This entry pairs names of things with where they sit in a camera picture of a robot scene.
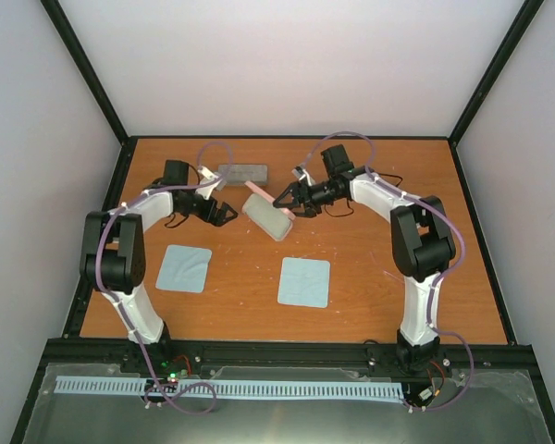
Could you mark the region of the pink glasses case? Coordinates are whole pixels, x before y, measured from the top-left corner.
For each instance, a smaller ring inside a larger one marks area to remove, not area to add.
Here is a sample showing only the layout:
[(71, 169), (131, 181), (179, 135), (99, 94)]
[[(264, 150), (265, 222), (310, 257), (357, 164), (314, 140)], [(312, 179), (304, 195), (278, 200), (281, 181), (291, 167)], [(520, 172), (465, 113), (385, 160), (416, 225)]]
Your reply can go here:
[(252, 181), (244, 185), (252, 192), (242, 212), (274, 241), (283, 241), (293, 227), (295, 215), (289, 209), (276, 208), (275, 198)]

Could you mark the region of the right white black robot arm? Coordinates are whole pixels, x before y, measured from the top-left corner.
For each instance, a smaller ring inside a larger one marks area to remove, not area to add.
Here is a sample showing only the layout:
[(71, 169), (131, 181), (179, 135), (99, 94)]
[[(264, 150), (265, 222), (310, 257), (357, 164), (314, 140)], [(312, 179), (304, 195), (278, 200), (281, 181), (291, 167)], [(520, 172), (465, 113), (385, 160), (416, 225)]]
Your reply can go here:
[(393, 262), (404, 276), (396, 360), (403, 373), (415, 374), (439, 349), (438, 301), (445, 273), (456, 255), (453, 225), (438, 197), (417, 197), (382, 179), (368, 166), (354, 166), (343, 145), (327, 148), (321, 156), (327, 179), (315, 182), (304, 166), (297, 166), (293, 170), (297, 180), (273, 205), (310, 218), (344, 199), (389, 222)]

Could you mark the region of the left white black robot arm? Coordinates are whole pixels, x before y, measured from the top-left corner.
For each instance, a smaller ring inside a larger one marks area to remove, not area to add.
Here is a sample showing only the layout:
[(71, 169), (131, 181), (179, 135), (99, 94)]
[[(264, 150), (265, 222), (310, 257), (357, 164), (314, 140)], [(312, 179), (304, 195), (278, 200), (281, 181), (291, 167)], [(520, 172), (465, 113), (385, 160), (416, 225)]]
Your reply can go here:
[(80, 276), (110, 302), (127, 330), (142, 345), (142, 362), (152, 371), (166, 371), (174, 350), (166, 322), (156, 313), (143, 283), (146, 272), (144, 233), (170, 216), (196, 216), (222, 227), (237, 211), (212, 196), (225, 177), (205, 166), (168, 160), (163, 176), (134, 200), (85, 218)]

